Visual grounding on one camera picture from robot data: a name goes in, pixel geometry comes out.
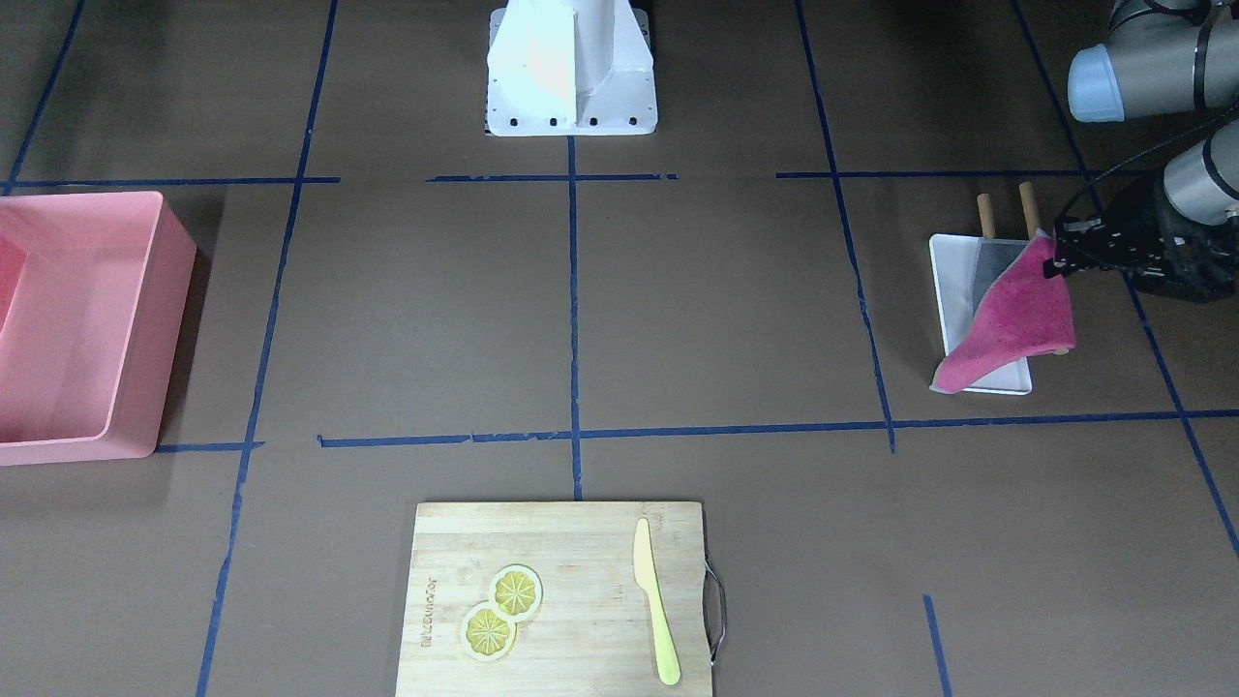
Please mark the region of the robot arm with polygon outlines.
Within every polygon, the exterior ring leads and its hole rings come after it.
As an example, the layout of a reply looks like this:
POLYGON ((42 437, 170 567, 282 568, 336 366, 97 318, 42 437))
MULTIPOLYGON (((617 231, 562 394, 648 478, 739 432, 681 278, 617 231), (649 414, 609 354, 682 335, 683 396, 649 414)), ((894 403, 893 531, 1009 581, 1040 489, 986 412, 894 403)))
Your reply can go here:
POLYGON ((1213 303, 1237 291, 1234 1, 1118 1, 1105 43, 1075 54, 1078 123, 1211 113, 1199 142, 1127 184, 1099 215, 1062 210, 1044 277, 1119 270, 1146 293, 1213 303))

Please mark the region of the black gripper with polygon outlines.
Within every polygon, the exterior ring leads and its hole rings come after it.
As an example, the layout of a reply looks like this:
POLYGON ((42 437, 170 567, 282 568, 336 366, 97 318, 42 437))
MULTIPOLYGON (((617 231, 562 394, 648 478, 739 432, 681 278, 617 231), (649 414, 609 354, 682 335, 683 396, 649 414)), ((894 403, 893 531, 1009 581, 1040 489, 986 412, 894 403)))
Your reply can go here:
POLYGON ((1061 215, 1053 233, 1053 274, 1119 270, 1137 291, 1215 303, 1237 292, 1237 224, 1206 225, 1181 215, 1151 173, 1120 191, 1101 215, 1061 215))

